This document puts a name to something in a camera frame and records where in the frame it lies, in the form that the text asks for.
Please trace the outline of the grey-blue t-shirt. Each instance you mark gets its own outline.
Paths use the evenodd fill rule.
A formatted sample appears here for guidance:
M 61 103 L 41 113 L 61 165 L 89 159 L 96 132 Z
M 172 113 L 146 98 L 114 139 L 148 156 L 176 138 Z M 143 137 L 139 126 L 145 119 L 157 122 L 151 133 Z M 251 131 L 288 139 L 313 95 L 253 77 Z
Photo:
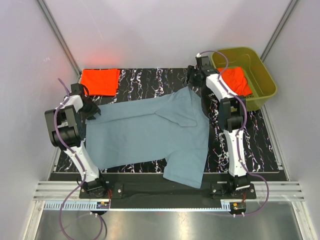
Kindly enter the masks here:
M 164 159 L 163 177 L 199 189 L 209 146 L 209 119 L 189 87 L 164 96 L 100 106 L 86 122 L 86 150 L 100 169 Z

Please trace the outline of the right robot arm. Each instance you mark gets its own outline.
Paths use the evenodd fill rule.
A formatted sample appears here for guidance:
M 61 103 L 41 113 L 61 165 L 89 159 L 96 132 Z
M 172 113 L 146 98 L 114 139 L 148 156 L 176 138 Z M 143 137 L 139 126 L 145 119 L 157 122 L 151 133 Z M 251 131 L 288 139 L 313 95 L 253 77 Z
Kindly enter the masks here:
M 212 194 L 244 200 L 250 190 L 243 144 L 247 124 L 246 98 L 227 85 L 222 73 L 211 65 L 208 56 L 198 53 L 195 60 L 196 65 L 187 68 L 187 82 L 209 89 L 219 100 L 218 126 L 226 138 L 229 156 L 227 182 L 220 191 Z

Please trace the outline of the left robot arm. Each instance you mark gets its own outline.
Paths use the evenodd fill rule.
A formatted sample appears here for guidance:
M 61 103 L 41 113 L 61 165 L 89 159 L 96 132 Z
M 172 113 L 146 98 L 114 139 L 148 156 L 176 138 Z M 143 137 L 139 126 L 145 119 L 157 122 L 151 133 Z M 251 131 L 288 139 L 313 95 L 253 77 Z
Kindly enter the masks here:
M 81 192 L 88 197 L 103 198 L 108 186 L 86 150 L 86 133 L 81 121 L 81 117 L 94 120 L 95 115 L 101 113 L 88 94 L 83 84 L 72 84 L 59 106 L 45 111 L 44 117 L 50 142 L 71 159 L 80 173 Z

